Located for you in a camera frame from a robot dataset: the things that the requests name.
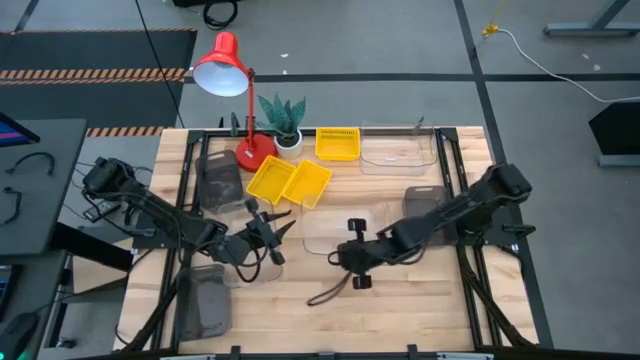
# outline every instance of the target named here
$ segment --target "floor mat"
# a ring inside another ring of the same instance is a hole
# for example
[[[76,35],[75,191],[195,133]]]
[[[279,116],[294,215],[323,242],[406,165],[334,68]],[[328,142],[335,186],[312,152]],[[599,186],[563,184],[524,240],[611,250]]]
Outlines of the floor mat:
[[[179,104],[196,31],[150,36]],[[84,118],[92,136],[156,135],[175,124],[144,31],[4,33],[0,49],[0,111],[15,119]]]

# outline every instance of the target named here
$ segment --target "wooden tabletop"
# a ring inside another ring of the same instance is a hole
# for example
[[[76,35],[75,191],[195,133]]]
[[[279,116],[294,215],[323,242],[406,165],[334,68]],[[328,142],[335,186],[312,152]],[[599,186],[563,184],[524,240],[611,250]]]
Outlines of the wooden tabletop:
[[[150,188],[170,203],[175,203],[177,198],[187,133],[187,130],[165,130],[160,140]],[[473,183],[491,164],[484,131],[482,127],[459,127],[458,134],[466,175],[469,183]],[[406,145],[400,138],[382,140],[363,151],[375,158],[376,147],[380,151],[400,151],[398,149]],[[402,352],[408,344],[416,344],[420,351],[472,350],[453,247],[430,247],[424,258],[412,266],[374,269],[372,289],[356,291],[347,286],[340,296],[326,304],[317,307],[305,304],[308,298],[332,287],[344,275],[344,270],[327,263],[326,256],[311,252],[324,254],[338,242],[353,238],[353,234],[348,233],[349,237],[338,238],[344,233],[348,218],[366,218],[372,234],[403,217],[401,201],[407,187],[442,185],[438,164],[425,166],[423,174],[363,175],[359,161],[318,160],[314,155],[314,141],[307,137],[303,155],[291,163],[297,165],[308,159],[331,169],[333,175],[314,210],[302,209],[284,198],[273,207],[276,212],[292,210],[277,226],[297,221],[281,246],[286,263],[281,269],[271,265],[261,276],[266,281],[279,275],[277,281],[232,289],[229,332],[219,338],[183,342],[180,353],[228,353],[233,345],[240,345],[243,353]],[[213,138],[209,153],[233,150],[236,143],[233,138]],[[432,155],[430,144],[429,137],[421,138],[423,157],[427,160]],[[445,147],[450,169],[454,169],[450,144],[447,142]],[[194,161],[199,154],[197,144]],[[252,176],[242,172],[245,187]],[[455,191],[459,192],[455,171],[452,176]],[[192,198],[194,187],[195,176],[191,176],[186,199]],[[328,238],[334,238],[331,246],[326,245]],[[536,333],[518,261],[491,246],[485,247],[484,254],[496,303],[518,330],[535,342]],[[119,333],[125,340],[138,332],[157,304],[165,257],[165,250],[154,251],[137,264],[130,275],[119,325]],[[194,258],[194,266],[208,264],[211,260],[204,256]],[[476,303],[483,339],[488,344],[485,311],[477,298]],[[163,346],[170,343],[173,314],[172,305],[165,318]],[[122,347],[116,340],[114,348]]]

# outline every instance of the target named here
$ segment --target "potted plant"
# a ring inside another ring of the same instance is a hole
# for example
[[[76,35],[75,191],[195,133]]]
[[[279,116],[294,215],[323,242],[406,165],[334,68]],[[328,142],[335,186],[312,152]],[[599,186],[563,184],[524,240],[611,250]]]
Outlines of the potted plant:
[[[273,133],[273,141],[280,157],[284,159],[298,157],[302,153],[302,133],[298,125],[304,118],[307,98],[300,100],[293,107],[289,100],[283,105],[278,94],[273,98],[273,104],[260,95],[258,100],[269,123],[256,122],[256,124]]]

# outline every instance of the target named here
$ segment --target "lamp shade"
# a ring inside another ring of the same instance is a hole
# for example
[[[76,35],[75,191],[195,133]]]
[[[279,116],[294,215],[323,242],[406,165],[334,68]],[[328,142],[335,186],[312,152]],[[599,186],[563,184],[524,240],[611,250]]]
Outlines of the lamp shade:
[[[213,50],[193,68],[193,79],[217,96],[237,96],[249,87],[247,68],[238,59],[238,39],[230,32],[216,35]]]

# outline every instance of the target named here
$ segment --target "green leaves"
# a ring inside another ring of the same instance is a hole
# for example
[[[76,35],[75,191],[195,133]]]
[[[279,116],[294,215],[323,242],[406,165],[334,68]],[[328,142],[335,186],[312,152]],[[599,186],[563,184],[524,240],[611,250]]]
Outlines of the green leaves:
[[[260,95],[258,95],[258,101],[269,120],[268,124],[256,122],[258,127],[276,131],[283,138],[295,136],[295,133],[298,130],[298,125],[300,125],[304,118],[307,101],[306,97],[295,104],[293,108],[291,107],[290,100],[287,100],[283,105],[278,94],[273,98],[273,104]]]

